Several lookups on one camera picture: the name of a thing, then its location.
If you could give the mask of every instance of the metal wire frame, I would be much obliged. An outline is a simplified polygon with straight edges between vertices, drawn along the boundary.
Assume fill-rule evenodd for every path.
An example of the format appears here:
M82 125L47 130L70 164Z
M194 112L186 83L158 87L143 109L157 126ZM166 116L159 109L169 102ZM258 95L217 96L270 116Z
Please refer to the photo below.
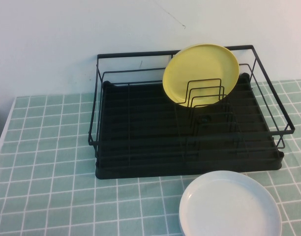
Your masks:
M277 95L277 92L275 91L270 79L269 79L269 76L267 75L263 65L262 65L262 62L254 48L253 45L242 45L242 46L230 46L230 47L226 47L227 49L231 50L231 51L236 51L236 50L251 50L255 56L255 60L254 60L254 63L253 63L253 66L252 66L252 69L250 67L249 64L246 64L246 63L243 63L243 64L240 64L240 65L247 65L251 71L251 75L250 75L250 81L252 80L252 78L255 79L255 76L254 76L254 68L255 68L255 65L256 63L258 63L272 93L273 93L273 96L274 98L276 99L277 101L277 104L279 106L279 108L281 109L286 121L287 121L287 124L286 124L286 127L284 128L284 130L279 130L278 129L278 126L276 124L276 121L268 107L268 104L263 96L263 93L261 92L261 89L259 87L259 84L258 82L256 81L255 79L255 82L256 82L256 85L261 93L261 96L265 102L265 105L269 111L269 114L273 120L273 123L277 129L277 131L271 131L271 135L279 135L280 136L280 139L277 143L277 145L282 141L283 143L283 148L285 147L285 144L284 144L284 141L282 139L283 135L285 134L292 134L295 130L295 127L289 117L289 115L287 114L286 112L286 109L285 107L283 106L282 102L280 101L278 95ZM137 53L114 53L114 54L99 54L97 55L97 70L96 70L96 81L95 81L95 93L94 93L94 102L93 102L93 108L92 108L92 115L91 115L91 119L90 119L90 130L89 130L89 138L88 138L88 142L89 142L89 145L91 146L94 146L95 147L95 150L96 150L96 147L98 145L98 136L99 136L99 129L100 129L100 114L101 114L101 103L99 103L99 111L98 111L98 123L97 123L97 135L96 135L96 140L94 141L93 138L92 138L92 124L93 124L93 119L94 119L94 112L95 112L95 106L96 106L96 101L97 101L97 88L98 88L98 78L100 79L100 82L101 84L103 84L103 78L104 78L104 75L107 74L107 73L122 73L122 72L137 72L137 71L149 71L149 70L161 70L161 69L164 69L164 68L151 68L151 69L138 69L138 70L127 70L127 71L106 71L103 73L103 76L101 76L100 74L100 71L99 71L99 60L100 59L107 59L107 58L125 58L125 57L145 57L145 56L168 56L170 55L171 58L173 57L173 55L175 55L176 53L178 53L179 50L173 50L173 51L158 51L158 52L137 52ZM132 82L132 83L122 83L122 84L142 84L142 83L153 83L154 81L147 81L147 82ZM102 100L102 94L103 94L103 86L101 86L100 88L100 101Z

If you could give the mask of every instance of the plate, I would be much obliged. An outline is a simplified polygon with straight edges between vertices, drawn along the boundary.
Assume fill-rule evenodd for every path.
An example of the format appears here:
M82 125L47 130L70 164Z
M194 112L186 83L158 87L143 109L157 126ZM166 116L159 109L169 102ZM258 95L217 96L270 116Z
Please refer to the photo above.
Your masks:
M220 93L228 95L238 77L239 64L231 51L213 44L200 44L181 50L170 60L163 75L163 86L174 102L202 107L221 100Z
M180 202L185 236L280 236L281 216L270 193L255 180L230 171L204 174Z

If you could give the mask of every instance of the crack on wall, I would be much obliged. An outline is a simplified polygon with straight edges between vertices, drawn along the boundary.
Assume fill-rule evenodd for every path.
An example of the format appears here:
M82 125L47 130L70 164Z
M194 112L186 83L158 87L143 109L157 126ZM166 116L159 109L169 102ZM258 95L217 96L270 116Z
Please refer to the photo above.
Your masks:
M163 8L158 2L156 2L156 0L153 0L153 2L155 2L156 5L159 6L164 12L166 12L168 15L170 15L172 18L174 18L175 21L177 21L180 25L182 25L184 27L184 29L186 28L186 26L184 24L182 24L176 17L174 17L172 14L170 14L170 12L167 11L165 8Z

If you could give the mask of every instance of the white plate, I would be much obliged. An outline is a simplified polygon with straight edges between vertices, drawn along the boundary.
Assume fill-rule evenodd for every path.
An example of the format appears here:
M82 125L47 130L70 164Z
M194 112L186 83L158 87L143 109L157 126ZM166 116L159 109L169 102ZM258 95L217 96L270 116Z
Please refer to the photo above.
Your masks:
M270 193L255 180L215 171L186 188L179 208L185 236L280 236L281 216Z

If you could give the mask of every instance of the yellow plate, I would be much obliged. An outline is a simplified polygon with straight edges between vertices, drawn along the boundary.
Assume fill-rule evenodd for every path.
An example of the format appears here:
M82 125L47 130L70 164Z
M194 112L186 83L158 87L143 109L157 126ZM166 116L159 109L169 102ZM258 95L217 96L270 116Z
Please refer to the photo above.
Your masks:
M164 72L163 86L174 102L202 107L221 100L220 93L228 95L238 77L239 64L231 51L217 45L201 44L181 50L170 60Z

